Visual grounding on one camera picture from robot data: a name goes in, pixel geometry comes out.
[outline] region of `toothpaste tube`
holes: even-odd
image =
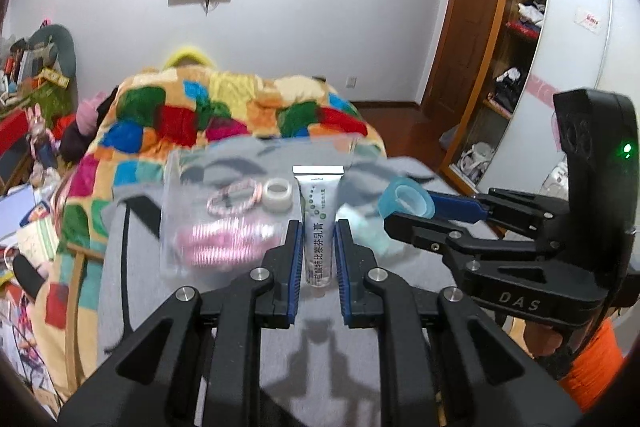
[[[338,210],[338,184],[342,165],[296,165],[304,200],[306,282],[315,287],[329,285],[334,251],[334,223]]]

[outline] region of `sticker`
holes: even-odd
[[[46,79],[49,82],[57,84],[61,88],[65,88],[69,85],[69,78],[65,77],[62,73],[58,73],[51,68],[43,68],[38,75],[41,79]]]
[[[545,104],[552,110],[554,106],[554,94],[558,93],[558,90],[551,84],[545,83],[540,77],[534,74],[529,74],[527,83],[524,85],[524,90],[536,97],[540,102]]]
[[[602,28],[602,18],[580,6],[575,11],[574,21],[594,34],[599,34]]]

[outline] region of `colorful patchwork quilt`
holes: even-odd
[[[361,134],[365,138],[357,147],[370,149],[366,154],[385,153],[376,130],[319,80],[263,80],[202,66],[126,79],[71,181],[58,254],[34,306],[38,346],[56,384],[66,387],[66,302],[74,264],[66,244],[104,253],[108,231],[100,211],[115,186],[161,181],[167,156],[178,147],[205,147],[239,134],[288,138],[338,133]],[[101,274],[97,261],[88,261],[82,274],[78,343],[86,376],[95,370]]]

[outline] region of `person's hand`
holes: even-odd
[[[529,353],[534,357],[552,355],[562,344],[562,335],[553,331],[551,326],[533,322],[527,322],[523,337]]]

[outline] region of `pink hair tie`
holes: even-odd
[[[236,205],[231,208],[226,208],[222,205],[218,205],[221,203],[225,197],[228,197],[230,194],[235,192],[240,192],[244,189],[254,189],[254,193],[247,200],[242,202],[239,205]],[[228,187],[220,189],[213,193],[213,195],[207,201],[207,212],[212,216],[235,216],[236,214],[243,214],[247,210],[254,207],[256,203],[260,201],[262,198],[262,184],[258,183],[252,178],[247,178],[246,180],[242,180],[237,183],[232,183]]]
[[[278,227],[226,217],[179,230],[175,246],[191,266],[231,267],[259,260],[280,244]]]

